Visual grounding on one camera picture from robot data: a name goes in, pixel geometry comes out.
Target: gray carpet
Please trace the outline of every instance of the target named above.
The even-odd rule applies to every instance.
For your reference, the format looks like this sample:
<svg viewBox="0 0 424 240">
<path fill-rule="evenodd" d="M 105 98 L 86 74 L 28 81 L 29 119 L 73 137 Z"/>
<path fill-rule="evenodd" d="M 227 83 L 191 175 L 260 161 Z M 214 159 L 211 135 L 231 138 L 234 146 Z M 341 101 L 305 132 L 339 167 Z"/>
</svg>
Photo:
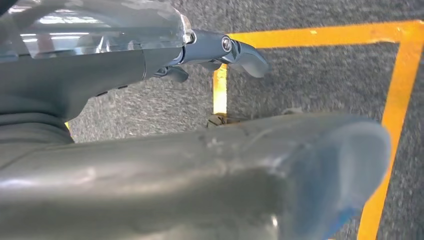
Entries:
<svg viewBox="0 0 424 240">
<path fill-rule="evenodd" d="M 423 19 L 421 0 L 174 0 L 194 28 L 223 33 Z M 229 70 L 228 113 L 262 118 L 285 108 L 338 111 L 381 120 L 398 45 L 271 49 L 264 79 Z M 424 239 L 424 67 L 404 123 L 378 239 Z M 91 99 L 71 121 L 77 142 L 202 128 L 212 113 L 212 73 L 185 67 L 187 82 L 150 79 Z M 360 217 L 337 239 L 356 239 Z M 421 238 L 414 238 L 421 233 Z"/>
</svg>

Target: yellow floor marking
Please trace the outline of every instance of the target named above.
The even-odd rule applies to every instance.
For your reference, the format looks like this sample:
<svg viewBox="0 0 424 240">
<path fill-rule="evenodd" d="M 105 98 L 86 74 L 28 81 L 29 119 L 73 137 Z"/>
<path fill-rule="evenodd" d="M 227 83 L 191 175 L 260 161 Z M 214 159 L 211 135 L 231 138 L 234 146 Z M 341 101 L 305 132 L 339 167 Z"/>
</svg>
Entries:
<svg viewBox="0 0 424 240">
<path fill-rule="evenodd" d="M 411 91 L 422 54 L 424 22 L 420 20 L 367 23 L 347 26 L 315 27 L 229 34 L 233 39 L 256 48 L 317 47 L 334 45 L 400 43 L 393 69 L 382 125 L 392 141 L 390 168 L 381 186 L 362 212 L 358 240 L 375 240 L 380 225 L 393 163 L 408 109 Z M 214 113 L 227 113 L 227 69 L 213 78 Z"/>
<path fill-rule="evenodd" d="M 234 33 L 229 36 L 260 49 L 358 45 L 398 43 L 406 38 L 419 40 L 421 36 L 412 34 L 419 27 L 420 21 L 414 20 Z"/>
<path fill-rule="evenodd" d="M 227 114 L 227 65 L 213 74 L 213 114 Z"/>
<path fill-rule="evenodd" d="M 387 128 L 391 137 L 390 166 L 382 184 L 363 209 L 359 224 L 358 240 L 376 239 L 379 230 L 379 225 L 376 223 L 380 223 L 422 49 L 423 43 L 406 41 L 400 43 L 381 123 Z"/>
</svg>

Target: clear plastic cover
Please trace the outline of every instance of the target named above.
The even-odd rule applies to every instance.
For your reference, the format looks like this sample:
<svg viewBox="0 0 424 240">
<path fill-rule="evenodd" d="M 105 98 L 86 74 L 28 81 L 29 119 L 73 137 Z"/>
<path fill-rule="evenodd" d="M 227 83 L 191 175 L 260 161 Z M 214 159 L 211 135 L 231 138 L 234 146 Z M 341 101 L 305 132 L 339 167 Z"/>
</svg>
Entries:
<svg viewBox="0 0 424 240">
<path fill-rule="evenodd" d="M 191 34 L 161 0 L 19 0 L 0 20 L 0 62 L 182 47 Z"/>
</svg>

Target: yellow line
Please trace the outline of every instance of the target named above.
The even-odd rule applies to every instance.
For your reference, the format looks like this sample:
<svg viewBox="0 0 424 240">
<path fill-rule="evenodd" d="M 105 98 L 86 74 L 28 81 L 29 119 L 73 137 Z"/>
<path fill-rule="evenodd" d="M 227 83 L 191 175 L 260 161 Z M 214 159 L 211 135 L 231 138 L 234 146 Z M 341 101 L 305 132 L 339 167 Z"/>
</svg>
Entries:
<svg viewBox="0 0 424 240">
<path fill-rule="evenodd" d="M 413 34 L 422 28 L 422 21 L 400 21 L 367 23 L 346 26 L 313 27 L 233 33 L 229 36 L 256 48 L 288 48 L 334 45 L 373 44 L 378 42 L 397 43 L 402 39 L 419 41 L 422 36 Z"/>
<path fill-rule="evenodd" d="M 213 114 L 227 114 L 227 65 L 213 74 Z"/>
<path fill-rule="evenodd" d="M 423 43 L 400 43 L 381 123 L 387 128 L 391 137 L 392 150 L 390 165 L 382 184 L 363 209 L 357 236 L 358 240 L 375 240 L 377 237 L 396 151 L 398 149 L 399 139 L 401 138 L 404 118 L 408 110 L 411 91 L 414 87 L 420 63 L 422 48 Z"/>
<path fill-rule="evenodd" d="M 347 26 L 313 27 L 229 34 L 231 38 L 256 48 L 317 47 L 334 45 L 399 43 L 390 83 L 382 125 L 392 139 L 393 149 L 388 174 L 367 202 L 362 212 L 358 238 L 375 240 L 386 199 L 397 145 L 415 75 L 420 61 L 424 38 L 424 22 L 420 20 L 367 23 Z M 227 113 L 227 68 L 218 70 L 213 78 L 213 111 Z"/>
</svg>

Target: brake lever pivot bolt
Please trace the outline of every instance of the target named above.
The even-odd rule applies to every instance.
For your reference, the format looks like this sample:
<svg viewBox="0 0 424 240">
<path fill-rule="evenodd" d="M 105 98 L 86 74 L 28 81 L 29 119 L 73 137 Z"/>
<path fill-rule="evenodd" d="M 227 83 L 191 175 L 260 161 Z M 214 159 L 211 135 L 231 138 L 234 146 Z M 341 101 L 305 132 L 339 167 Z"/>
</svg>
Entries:
<svg viewBox="0 0 424 240">
<path fill-rule="evenodd" d="M 231 39 L 227 36 L 222 38 L 222 48 L 225 52 L 229 53 L 233 49 L 233 44 L 231 43 Z"/>
</svg>

